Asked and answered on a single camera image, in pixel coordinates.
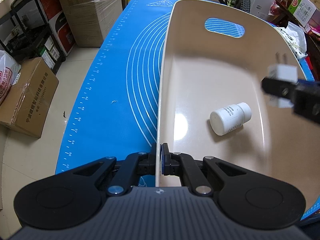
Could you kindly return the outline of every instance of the pill bottle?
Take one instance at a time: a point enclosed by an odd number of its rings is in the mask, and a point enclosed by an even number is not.
[[[251,109],[246,103],[225,106],[210,114],[210,124],[217,135],[224,135],[241,127],[251,119]]]

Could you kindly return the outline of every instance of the bicycle tire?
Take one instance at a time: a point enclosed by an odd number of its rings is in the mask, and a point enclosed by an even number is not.
[[[250,13],[251,2],[250,0],[236,0],[234,8]]]

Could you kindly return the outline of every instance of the blue mat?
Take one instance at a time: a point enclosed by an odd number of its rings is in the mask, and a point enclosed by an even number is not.
[[[62,139],[56,174],[104,156],[123,160],[156,141],[165,33],[178,0],[132,0],[97,53]],[[208,30],[240,37],[242,26],[209,19]],[[154,186],[154,177],[141,185]]]

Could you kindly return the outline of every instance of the tile floor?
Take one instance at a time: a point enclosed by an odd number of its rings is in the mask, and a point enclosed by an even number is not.
[[[8,132],[2,164],[1,238],[8,238],[20,228],[13,210],[16,193],[25,185],[54,174],[68,116],[98,50],[75,47],[61,65],[57,73],[59,85],[41,139],[37,140],[15,131]]]

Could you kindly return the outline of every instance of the beige plastic bin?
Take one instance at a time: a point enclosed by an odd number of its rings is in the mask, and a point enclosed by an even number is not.
[[[240,38],[210,32],[211,17],[242,25]],[[268,23],[243,11],[203,0],[175,3],[165,38],[160,78],[157,186],[179,186],[162,176],[160,144],[202,160],[212,155],[296,186],[309,208],[320,193],[320,126],[267,104],[261,80],[276,53],[303,72],[281,35]],[[252,118],[224,136],[209,123],[213,110],[247,103]]]

